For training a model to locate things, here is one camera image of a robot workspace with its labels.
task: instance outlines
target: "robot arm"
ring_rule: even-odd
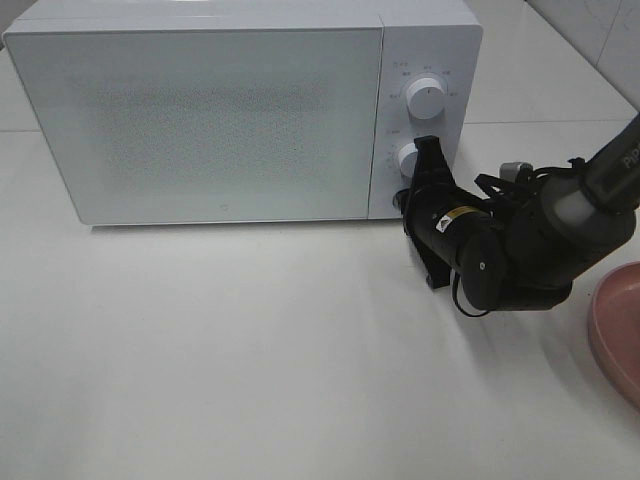
[[[481,199],[458,187],[436,137],[415,140],[411,186],[396,194],[431,288],[461,282],[479,310],[546,310],[573,280],[626,243],[640,200],[640,115],[590,161],[480,175]]]

